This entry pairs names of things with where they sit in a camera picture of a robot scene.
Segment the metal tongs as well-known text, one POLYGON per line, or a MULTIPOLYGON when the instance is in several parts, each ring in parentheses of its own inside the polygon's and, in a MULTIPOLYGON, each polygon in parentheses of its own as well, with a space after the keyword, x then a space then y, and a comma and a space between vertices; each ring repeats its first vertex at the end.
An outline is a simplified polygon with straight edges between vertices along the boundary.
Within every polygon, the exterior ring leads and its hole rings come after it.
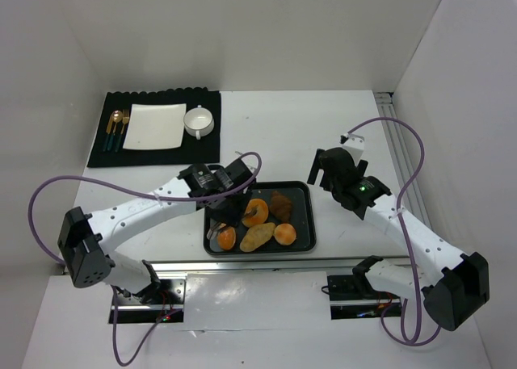
MULTIPOLYGON (((238 158, 242 159, 245 162, 245 164, 250 168, 250 170, 253 172, 253 177, 254 177, 255 182, 253 184, 249 185, 245 190, 245 191, 250 190, 251 194, 252 194, 251 187, 256 183, 256 178, 258 176, 259 171, 261 170, 262 158, 256 152, 242 153, 238 158)), ((225 202, 226 199, 223 202, 219 202, 216 206, 208 206, 208 207, 214 208, 214 207, 218 207, 221 205, 227 205, 227 203, 225 202)), ((206 215, 206 217, 208 217, 207 208, 205 208, 205 215, 206 215)), ((225 225, 225 224, 215 223, 213 220, 210 220, 210 221, 212 222, 212 224, 207 231, 207 234, 206 234, 207 238, 216 237, 222 229, 226 229, 228 227, 233 227, 233 228, 237 227, 237 226, 229 226, 229 225, 225 225)))

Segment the orange donut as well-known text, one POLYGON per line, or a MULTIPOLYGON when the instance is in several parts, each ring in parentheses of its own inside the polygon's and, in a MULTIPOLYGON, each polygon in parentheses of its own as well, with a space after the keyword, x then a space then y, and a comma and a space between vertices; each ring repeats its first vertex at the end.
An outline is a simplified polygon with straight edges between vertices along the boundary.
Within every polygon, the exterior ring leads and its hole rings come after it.
POLYGON ((269 216, 269 208, 263 199, 251 199, 246 207, 242 223, 251 228, 257 224, 264 224, 269 216))

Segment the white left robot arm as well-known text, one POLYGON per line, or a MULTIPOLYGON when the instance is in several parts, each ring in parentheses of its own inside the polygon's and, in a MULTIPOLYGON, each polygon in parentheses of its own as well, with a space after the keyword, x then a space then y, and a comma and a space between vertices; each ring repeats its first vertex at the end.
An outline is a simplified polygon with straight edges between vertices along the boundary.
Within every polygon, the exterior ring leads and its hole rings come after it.
POLYGON ((224 228, 236 226, 251 197, 251 170, 240 158, 226 167, 191 165, 157 189, 118 206, 64 217, 58 247, 76 288, 106 283, 146 304, 163 285, 152 264, 118 252, 126 241, 159 224, 204 209, 224 228))

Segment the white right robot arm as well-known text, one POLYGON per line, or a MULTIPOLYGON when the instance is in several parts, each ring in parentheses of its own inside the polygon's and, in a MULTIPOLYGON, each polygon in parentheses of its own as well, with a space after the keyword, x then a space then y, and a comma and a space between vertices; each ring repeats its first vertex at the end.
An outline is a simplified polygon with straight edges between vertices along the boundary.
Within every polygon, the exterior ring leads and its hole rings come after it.
POLYGON ((364 160, 355 161, 344 148, 318 149, 308 182, 317 174, 320 186, 342 208, 378 228, 397 245, 414 255, 420 271, 395 266, 370 256, 352 274, 362 292, 385 291, 403 299, 423 294, 423 306, 442 329, 454 331, 490 298, 489 264, 478 252, 467 255, 448 244, 404 208, 377 178, 365 176, 364 160))

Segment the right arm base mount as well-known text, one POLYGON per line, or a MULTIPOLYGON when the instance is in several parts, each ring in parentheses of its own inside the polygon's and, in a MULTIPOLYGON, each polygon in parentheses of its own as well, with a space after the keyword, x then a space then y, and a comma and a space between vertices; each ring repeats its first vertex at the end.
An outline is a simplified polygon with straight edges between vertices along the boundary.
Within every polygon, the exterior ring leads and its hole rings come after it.
POLYGON ((379 318, 384 310, 387 317, 401 316, 398 296, 378 291, 362 293, 352 275, 328 275, 321 291, 329 297, 332 320, 379 318))

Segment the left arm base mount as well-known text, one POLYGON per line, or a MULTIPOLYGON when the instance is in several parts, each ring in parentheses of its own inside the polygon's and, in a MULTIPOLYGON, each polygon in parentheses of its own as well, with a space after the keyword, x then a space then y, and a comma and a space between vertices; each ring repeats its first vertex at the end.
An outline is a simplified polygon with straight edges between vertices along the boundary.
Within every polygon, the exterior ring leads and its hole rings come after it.
POLYGON ((161 279, 161 287, 144 303, 135 296, 116 289, 118 304, 117 323, 121 325, 182 323, 187 279, 185 275, 176 275, 161 279))

